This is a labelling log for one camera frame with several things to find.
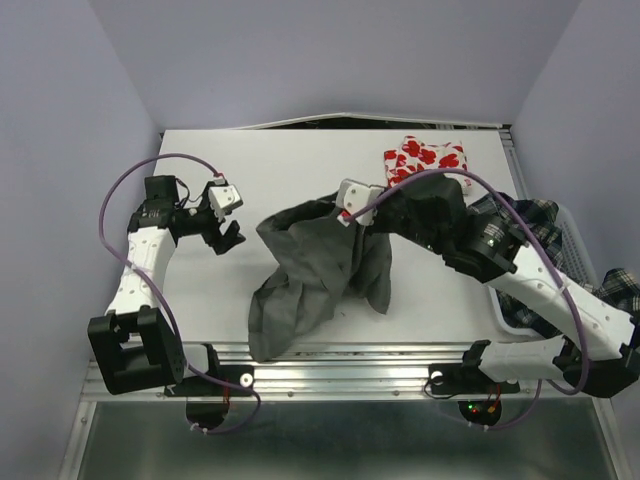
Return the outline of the red poppy floral skirt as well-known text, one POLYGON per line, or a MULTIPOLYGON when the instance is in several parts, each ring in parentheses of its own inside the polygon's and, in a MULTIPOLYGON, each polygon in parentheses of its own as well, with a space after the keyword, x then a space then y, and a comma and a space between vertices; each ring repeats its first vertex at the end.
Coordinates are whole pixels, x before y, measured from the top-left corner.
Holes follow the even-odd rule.
POLYGON ((460 142, 444 144, 425 143, 413 135, 407 135, 399 147, 383 153, 387 184, 393 187, 410 175, 426 170, 468 170, 468 161, 460 142))

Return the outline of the grey skirt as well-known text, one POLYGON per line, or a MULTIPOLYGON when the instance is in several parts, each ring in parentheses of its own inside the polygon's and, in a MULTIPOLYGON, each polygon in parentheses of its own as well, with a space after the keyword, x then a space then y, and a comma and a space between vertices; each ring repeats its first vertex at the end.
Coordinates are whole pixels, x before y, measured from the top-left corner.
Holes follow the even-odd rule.
POLYGON ((256 232, 278 266, 253 293, 248 345, 253 360, 267 362, 331 320, 346 297, 365 299, 384 314, 391 301, 392 247, 400 235, 443 250, 443 233, 466 215, 460 183, 444 174, 421 177, 369 205, 374 222, 342 225, 337 192, 279 211, 256 232))

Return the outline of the navy plaid skirt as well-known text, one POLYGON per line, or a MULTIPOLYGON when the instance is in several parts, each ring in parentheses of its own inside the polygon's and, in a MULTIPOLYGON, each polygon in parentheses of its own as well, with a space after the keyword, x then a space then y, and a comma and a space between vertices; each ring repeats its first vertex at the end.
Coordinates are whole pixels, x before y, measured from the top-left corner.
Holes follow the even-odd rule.
MULTIPOLYGON (((507 194, 502 197, 519 214, 543 247, 551 263, 561 272, 567 271, 567 258, 563 252, 564 231, 557 217, 559 205, 550 200, 515 200, 507 194)), ((468 206, 475 214, 497 215, 511 221, 513 217, 503 205, 487 194, 468 206)), ((598 287, 582 281, 580 286, 604 301, 633 317, 639 316, 639 283, 633 274, 623 268, 609 270, 598 287)), ((551 338, 558 330, 522 302, 498 290, 496 298, 504 322, 517 331, 534 332, 543 338, 551 338)))

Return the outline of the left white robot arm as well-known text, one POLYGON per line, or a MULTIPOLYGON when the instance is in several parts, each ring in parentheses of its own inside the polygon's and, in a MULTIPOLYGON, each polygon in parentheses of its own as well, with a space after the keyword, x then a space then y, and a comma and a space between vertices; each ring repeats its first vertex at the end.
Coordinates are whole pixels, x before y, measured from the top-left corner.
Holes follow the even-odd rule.
POLYGON ((127 255, 113 300, 90 320, 88 338, 107 390, 113 395, 172 386, 187 370, 176 321, 163 286, 180 239, 199 236, 218 255, 244 242, 227 216, 242 206, 237 187, 222 175, 205 184, 200 202, 187 206, 173 175, 145 179, 145 198, 127 226, 127 255))

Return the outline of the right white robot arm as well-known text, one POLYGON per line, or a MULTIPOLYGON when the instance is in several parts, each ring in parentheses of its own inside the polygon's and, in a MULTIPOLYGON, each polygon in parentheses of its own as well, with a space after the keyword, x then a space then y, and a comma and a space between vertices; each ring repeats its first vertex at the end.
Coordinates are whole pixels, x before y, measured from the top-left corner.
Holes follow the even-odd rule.
POLYGON ((438 395, 518 391, 523 381, 567 384, 611 398, 639 379, 639 322, 563 275, 527 235, 490 215, 468 217, 447 266, 518 300, 558 330, 542 340, 479 340, 457 363, 435 367, 438 395))

